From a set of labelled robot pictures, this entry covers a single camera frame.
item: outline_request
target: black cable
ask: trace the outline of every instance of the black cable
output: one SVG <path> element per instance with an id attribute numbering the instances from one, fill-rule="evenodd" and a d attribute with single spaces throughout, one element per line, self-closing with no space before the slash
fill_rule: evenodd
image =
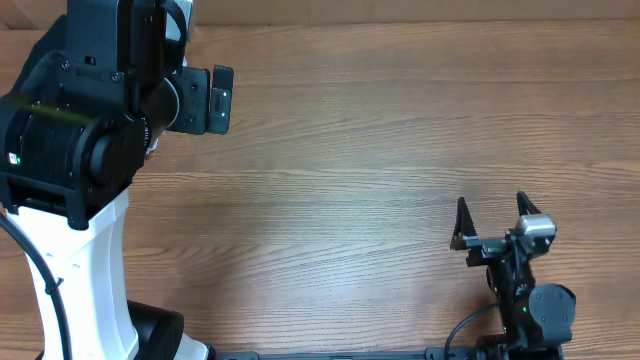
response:
<path id="1" fill-rule="evenodd" d="M 33 264 L 36 266 L 40 275 L 44 279 L 45 291 L 47 295 L 51 296 L 51 302 L 53 302 L 53 309 L 58 319 L 58 329 L 60 330 L 60 341 L 62 343 L 62 356 L 65 360 L 71 360 L 71 340 L 69 336 L 69 325 L 67 323 L 67 315 L 64 312 L 64 306 L 62 304 L 62 297 L 60 296 L 60 290 L 58 286 L 62 283 L 62 279 L 56 282 L 49 266 L 44 261 L 38 250 L 33 246 L 31 241 L 18 229 L 13 223 L 9 221 L 2 213 L 0 213 L 0 227 L 2 227 L 13 240 L 20 245 L 22 250 L 29 256 Z"/>
<path id="2" fill-rule="evenodd" d="M 458 325 L 456 325 L 455 328 L 453 328 L 453 330 L 451 331 L 451 334 L 449 334 L 449 337 L 447 338 L 447 341 L 444 343 L 444 360 L 449 360 L 449 349 L 451 348 L 451 342 L 453 341 L 453 338 L 456 336 L 458 331 L 460 331 L 460 329 L 462 329 L 465 325 L 472 322 L 473 320 L 479 318 L 482 315 L 487 314 L 493 308 L 497 307 L 498 304 L 499 303 L 496 302 L 491 305 L 487 305 L 483 307 L 482 309 L 467 316 L 466 319 L 462 320 Z"/>

